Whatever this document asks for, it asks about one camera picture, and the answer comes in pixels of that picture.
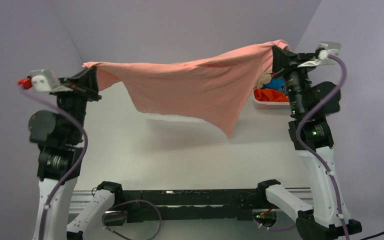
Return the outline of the pink t shirt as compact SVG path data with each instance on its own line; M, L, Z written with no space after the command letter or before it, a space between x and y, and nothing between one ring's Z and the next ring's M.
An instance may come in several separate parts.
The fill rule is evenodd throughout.
M279 39L181 63L90 61L82 66L96 68L100 91L124 84L141 113L201 119L230 138L259 78L273 69L273 47L289 49Z

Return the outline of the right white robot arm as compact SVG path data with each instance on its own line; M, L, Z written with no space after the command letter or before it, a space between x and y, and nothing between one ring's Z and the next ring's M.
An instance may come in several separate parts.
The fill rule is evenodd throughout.
M348 240L360 233L362 225L351 217L337 181L334 139L327 117L340 111L341 88L347 67L340 59L341 45L321 42L313 53L294 53L272 48L271 76L283 79L292 121L288 133L304 164L310 183L312 203L301 200L275 179L260 182L256 203L271 204L290 217L303 240ZM308 73L319 66L338 64L338 83L324 81L312 85Z

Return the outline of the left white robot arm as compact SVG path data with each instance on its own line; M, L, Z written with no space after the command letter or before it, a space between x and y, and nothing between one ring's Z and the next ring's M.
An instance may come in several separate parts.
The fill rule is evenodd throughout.
M83 240L108 209L117 210L124 203L122 186L104 181L77 218L69 220L72 195L88 147L84 130L87 103L101 99L97 68L60 78L51 69L34 70L19 84L25 90L56 97L56 104L34 113L28 121L29 141L39 148L39 206L33 237Z

